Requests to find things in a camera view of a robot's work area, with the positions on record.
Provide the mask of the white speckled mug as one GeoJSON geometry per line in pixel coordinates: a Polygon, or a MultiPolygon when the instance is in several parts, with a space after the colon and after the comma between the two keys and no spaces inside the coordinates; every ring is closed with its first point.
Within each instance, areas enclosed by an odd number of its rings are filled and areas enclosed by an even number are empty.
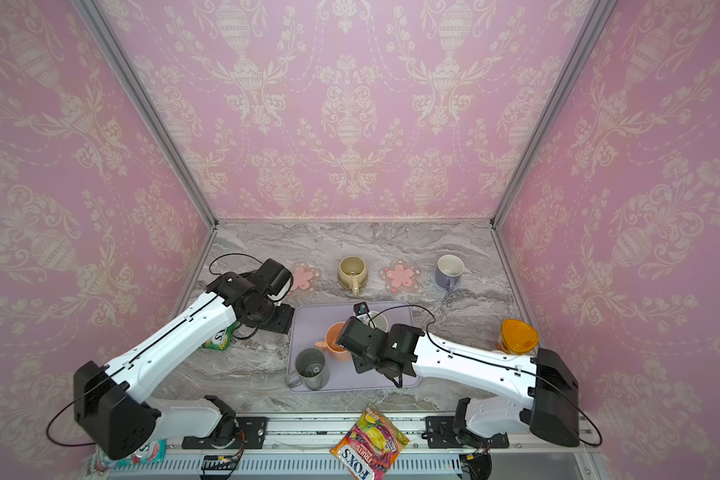
{"type": "Polygon", "coordinates": [[[364,322],[373,328],[387,332],[389,330],[389,322],[384,314],[371,311],[365,316],[364,322]]]}

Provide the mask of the pink flower coaster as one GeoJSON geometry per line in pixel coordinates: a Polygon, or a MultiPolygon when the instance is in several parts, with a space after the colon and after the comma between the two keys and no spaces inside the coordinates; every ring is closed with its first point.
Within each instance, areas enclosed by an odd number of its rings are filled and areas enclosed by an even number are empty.
{"type": "Polygon", "coordinates": [[[403,260],[391,261],[379,270],[379,278],[390,294],[415,294],[422,286],[419,281],[421,269],[403,260]]]}
{"type": "Polygon", "coordinates": [[[294,276],[294,283],[288,295],[312,295],[316,292],[322,272],[306,262],[296,262],[291,268],[294,276]]]}

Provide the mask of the grey green mug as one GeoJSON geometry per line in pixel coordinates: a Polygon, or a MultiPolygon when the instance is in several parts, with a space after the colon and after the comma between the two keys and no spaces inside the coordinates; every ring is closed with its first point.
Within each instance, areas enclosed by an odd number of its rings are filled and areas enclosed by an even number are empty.
{"type": "Polygon", "coordinates": [[[304,386],[311,391],[318,391],[325,387],[328,379],[325,354],[316,347],[310,347],[297,355],[294,370],[288,375],[286,386],[289,389],[304,386]]]}

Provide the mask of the beige yellow mug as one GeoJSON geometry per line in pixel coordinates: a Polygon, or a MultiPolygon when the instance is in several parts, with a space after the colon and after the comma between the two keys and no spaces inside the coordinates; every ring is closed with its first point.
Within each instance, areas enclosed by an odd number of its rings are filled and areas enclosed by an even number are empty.
{"type": "Polygon", "coordinates": [[[353,296],[359,297],[361,290],[366,286],[368,268],[366,262],[357,256],[342,259],[338,266],[338,282],[342,288],[353,296]]]}

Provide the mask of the lavender mug white inside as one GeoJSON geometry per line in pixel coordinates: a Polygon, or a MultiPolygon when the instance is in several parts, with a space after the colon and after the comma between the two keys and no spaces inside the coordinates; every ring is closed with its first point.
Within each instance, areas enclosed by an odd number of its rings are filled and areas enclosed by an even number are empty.
{"type": "Polygon", "coordinates": [[[463,260],[452,254],[441,256],[434,271],[434,282],[441,289],[452,292],[460,284],[465,270],[463,260]]]}

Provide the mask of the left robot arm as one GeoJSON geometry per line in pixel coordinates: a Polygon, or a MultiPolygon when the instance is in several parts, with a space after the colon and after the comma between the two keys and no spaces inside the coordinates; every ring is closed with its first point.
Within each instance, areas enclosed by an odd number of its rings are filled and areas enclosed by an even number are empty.
{"type": "Polygon", "coordinates": [[[178,437],[203,439],[215,448],[234,443],[241,428],[219,397],[160,400],[153,392],[203,343],[235,324],[287,332],[294,309],[283,299],[292,285],[291,272],[272,259],[253,272],[217,276],[149,338],[102,366],[89,361],[74,373],[75,422],[111,460],[178,437]]]}

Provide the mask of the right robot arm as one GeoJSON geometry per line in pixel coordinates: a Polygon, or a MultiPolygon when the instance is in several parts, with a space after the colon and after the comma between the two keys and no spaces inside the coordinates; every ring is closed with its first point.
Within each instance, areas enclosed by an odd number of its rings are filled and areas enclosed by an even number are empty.
{"type": "Polygon", "coordinates": [[[400,388],[403,378],[439,378],[489,392],[507,401],[461,403],[455,424],[471,434],[490,437],[525,425],[536,437],[563,447],[577,447],[579,384],[556,352],[512,355],[460,345],[417,327],[395,324],[384,332],[351,317],[337,339],[353,356],[358,373],[374,370],[400,388]]]}

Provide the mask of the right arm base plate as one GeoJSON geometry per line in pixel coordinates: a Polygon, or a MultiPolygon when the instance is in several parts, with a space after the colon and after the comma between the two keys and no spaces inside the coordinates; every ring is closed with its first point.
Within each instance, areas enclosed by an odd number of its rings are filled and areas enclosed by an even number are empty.
{"type": "Polygon", "coordinates": [[[457,416],[427,416],[422,438],[431,449],[472,448],[475,450],[508,449],[510,442],[506,433],[482,437],[466,427],[466,421],[457,416]]]}

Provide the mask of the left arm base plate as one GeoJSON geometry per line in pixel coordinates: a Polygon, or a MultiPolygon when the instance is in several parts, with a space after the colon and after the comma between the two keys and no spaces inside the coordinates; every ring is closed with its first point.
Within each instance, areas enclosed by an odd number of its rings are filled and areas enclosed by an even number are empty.
{"type": "Polygon", "coordinates": [[[226,444],[217,443],[210,437],[184,437],[181,448],[184,450],[231,449],[248,450],[263,449],[267,434],[268,418],[264,416],[242,416],[236,419],[237,430],[226,444]]]}

